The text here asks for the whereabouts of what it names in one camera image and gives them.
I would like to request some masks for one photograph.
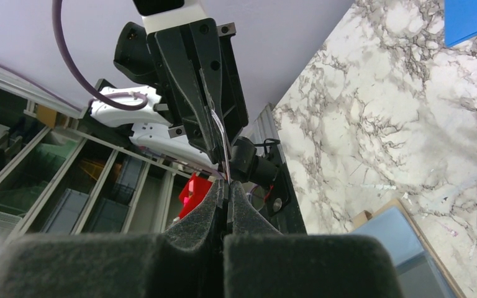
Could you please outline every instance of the ceiling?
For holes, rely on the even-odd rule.
[[[235,59],[253,120],[282,98],[353,0],[202,2],[217,24],[235,22]],[[48,0],[0,0],[0,63],[82,108],[90,96],[59,55],[50,10]],[[119,88],[135,86],[112,64],[118,35],[129,21],[142,24],[131,0],[63,2],[68,48],[91,84],[106,78]]]

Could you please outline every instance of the black cable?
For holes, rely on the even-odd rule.
[[[85,89],[87,92],[92,94],[97,100],[111,106],[115,107],[116,109],[124,110],[124,111],[137,111],[143,109],[147,106],[148,99],[147,96],[139,96],[136,97],[142,100],[141,103],[130,106],[127,104],[121,104],[119,102],[113,101],[109,99],[107,96],[101,94],[98,90],[96,90],[89,82],[85,79],[85,77],[80,73],[78,67],[72,60],[70,56],[70,52],[68,51],[68,47],[66,46],[65,36],[63,35],[63,25],[61,23],[61,6],[63,5],[63,0],[53,0],[52,1],[52,27],[54,31],[54,36],[56,38],[56,43],[59,48],[59,52],[61,53],[61,57],[63,57],[63,61],[65,61],[66,67],[72,73],[74,78],[78,81],[78,83]]]
[[[274,145],[279,145],[281,143],[280,140],[277,140],[275,138],[267,138],[264,140],[262,144],[253,144],[255,147],[264,147],[264,155],[268,155],[268,147],[274,146]]]

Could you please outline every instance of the red object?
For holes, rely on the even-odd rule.
[[[184,204],[184,208],[178,217],[183,219],[184,216],[188,215],[189,212],[198,206],[198,204],[200,204],[200,202],[206,197],[206,194],[212,185],[212,182],[193,174],[178,196],[180,202]]]
[[[270,197],[270,194],[271,194],[271,190],[273,189],[273,185],[270,185],[270,191],[268,191],[268,193],[264,196],[264,203],[266,203],[266,201],[268,200],[268,198]]]

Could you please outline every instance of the white plastic part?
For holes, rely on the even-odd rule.
[[[181,8],[152,16],[142,16],[147,34],[203,19],[207,19],[207,14],[202,7],[201,0],[185,0],[184,6]]]
[[[170,123],[165,120],[160,114],[153,110],[153,106],[160,101],[160,96],[156,94],[156,89],[149,86],[136,87],[136,88],[125,88],[125,89],[115,89],[110,87],[105,87],[101,90],[101,94],[109,95],[115,93],[141,93],[147,96],[149,103],[147,107],[137,111],[124,111],[111,107],[107,104],[104,104],[101,101],[93,101],[91,107],[91,116],[100,121],[102,124],[108,127],[118,127],[123,124],[132,124],[139,122],[153,122],[160,123],[164,125],[170,125]],[[134,98],[133,96],[127,95],[126,97],[113,98],[113,101],[135,106],[142,102],[141,99]]]
[[[153,151],[187,162],[197,168],[217,169],[204,152],[192,147],[185,135],[170,138],[168,127],[163,124],[137,123],[132,126],[130,141],[137,146],[148,147]]]

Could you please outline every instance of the blue folder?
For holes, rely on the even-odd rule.
[[[376,238],[396,267],[405,298],[456,298],[430,252],[397,207],[389,208],[351,234]]]
[[[445,0],[445,45],[477,35],[477,0]]]

